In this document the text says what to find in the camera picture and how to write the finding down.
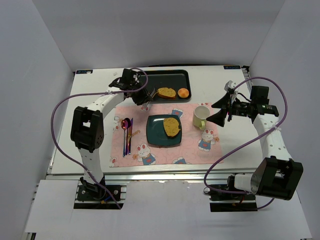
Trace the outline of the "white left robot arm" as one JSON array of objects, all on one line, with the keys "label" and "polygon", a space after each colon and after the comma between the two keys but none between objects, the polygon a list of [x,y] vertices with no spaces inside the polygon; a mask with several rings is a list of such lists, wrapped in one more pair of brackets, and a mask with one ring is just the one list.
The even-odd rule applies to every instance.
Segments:
[{"label": "white left robot arm", "polygon": [[113,80],[97,100],[74,110],[70,138],[81,155],[86,184],[100,184],[104,178],[99,154],[105,136],[104,118],[126,99],[132,99],[137,106],[150,102],[148,82],[149,77],[142,69],[125,68],[122,76]]}]

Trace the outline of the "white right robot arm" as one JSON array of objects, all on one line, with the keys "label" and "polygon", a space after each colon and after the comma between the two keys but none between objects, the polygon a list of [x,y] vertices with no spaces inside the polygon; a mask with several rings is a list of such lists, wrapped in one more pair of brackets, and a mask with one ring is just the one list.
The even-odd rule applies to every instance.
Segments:
[{"label": "white right robot arm", "polygon": [[212,108],[219,112],[207,121],[222,127],[233,116],[248,117],[258,133],[262,162],[255,172],[230,175],[225,188],[217,192],[231,195],[253,194],[274,199],[290,200],[303,174],[303,165],[289,154],[279,128],[279,112],[269,104],[269,88],[253,86],[249,102],[241,102],[236,84],[232,81],[224,87],[226,94]]}]

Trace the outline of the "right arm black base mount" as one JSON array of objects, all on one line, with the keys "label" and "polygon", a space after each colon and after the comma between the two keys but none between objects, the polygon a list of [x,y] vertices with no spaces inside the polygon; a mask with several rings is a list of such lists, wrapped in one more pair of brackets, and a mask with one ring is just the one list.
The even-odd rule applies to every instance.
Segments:
[{"label": "right arm black base mount", "polygon": [[256,197],[252,194],[240,194],[241,190],[234,187],[235,176],[228,177],[226,184],[211,184],[211,188],[237,193],[224,193],[206,188],[203,192],[209,196],[209,206],[212,213],[256,212],[258,210]]}]

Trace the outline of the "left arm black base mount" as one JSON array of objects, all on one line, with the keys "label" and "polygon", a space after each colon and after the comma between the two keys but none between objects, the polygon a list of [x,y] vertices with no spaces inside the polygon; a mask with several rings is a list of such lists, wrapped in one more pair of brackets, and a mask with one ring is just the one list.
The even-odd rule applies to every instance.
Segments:
[{"label": "left arm black base mount", "polygon": [[73,208],[76,210],[120,210],[124,205],[126,189],[124,185],[103,182],[109,192],[96,183],[87,183],[83,177],[78,182]]}]

